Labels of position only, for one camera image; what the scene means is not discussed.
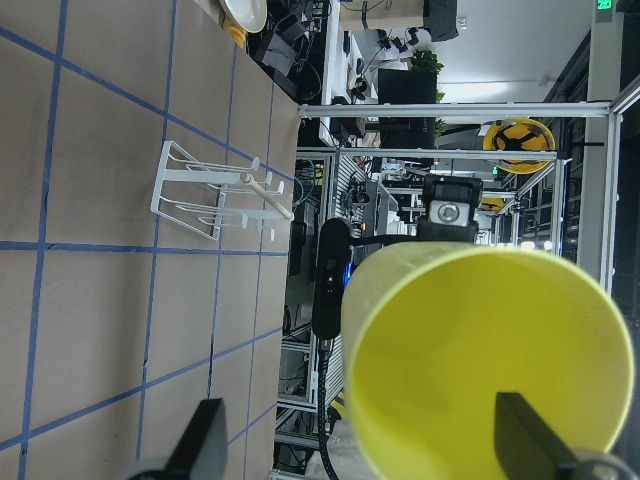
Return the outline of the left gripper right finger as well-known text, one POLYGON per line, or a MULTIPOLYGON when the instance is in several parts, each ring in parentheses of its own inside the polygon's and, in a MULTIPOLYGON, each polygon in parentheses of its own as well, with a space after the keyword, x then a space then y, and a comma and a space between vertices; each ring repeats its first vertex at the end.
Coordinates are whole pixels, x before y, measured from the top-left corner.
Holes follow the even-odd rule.
POLYGON ((494 409, 494 452, 508 479, 637 479, 618 457, 570 449, 517 392, 499 392, 494 409))

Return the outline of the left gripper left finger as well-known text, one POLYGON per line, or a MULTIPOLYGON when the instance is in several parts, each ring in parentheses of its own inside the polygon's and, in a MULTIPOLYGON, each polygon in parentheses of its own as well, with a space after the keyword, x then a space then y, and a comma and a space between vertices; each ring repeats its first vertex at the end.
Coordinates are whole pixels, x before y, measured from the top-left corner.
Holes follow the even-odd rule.
POLYGON ((228 463, 223 398, 199 402, 177 445, 167 457, 140 461, 120 479, 223 479, 228 463))

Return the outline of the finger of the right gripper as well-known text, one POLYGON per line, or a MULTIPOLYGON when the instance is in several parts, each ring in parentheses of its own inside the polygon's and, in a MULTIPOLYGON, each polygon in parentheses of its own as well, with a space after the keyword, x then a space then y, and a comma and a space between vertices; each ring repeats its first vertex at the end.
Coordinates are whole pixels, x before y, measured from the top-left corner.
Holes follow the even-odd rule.
POLYGON ((479 231, 474 215, 481 194, 481 179, 426 175, 421 196, 425 214, 418 219, 417 239, 474 243, 479 231))

